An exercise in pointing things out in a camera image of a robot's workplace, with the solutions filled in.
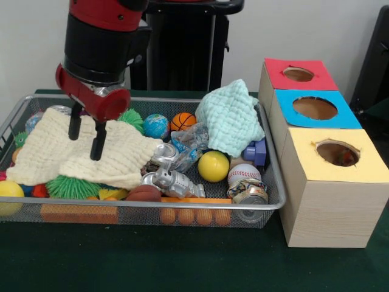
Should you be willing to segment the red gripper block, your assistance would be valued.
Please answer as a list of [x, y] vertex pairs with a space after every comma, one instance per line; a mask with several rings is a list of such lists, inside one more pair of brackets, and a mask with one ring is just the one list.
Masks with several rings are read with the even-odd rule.
[[84, 108], [95, 121], [96, 136], [92, 143], [90, 158], [99, 161], [106, 139], [106, 121], [117, 119], [130, 103], [129, 91], [121, 85], [95, 87], [79, 81], [59, 64], [55, 73], [58, 87], [75, 100], [71, 111], [68, 136], [78, 139], [81, 126], [80, 113]]

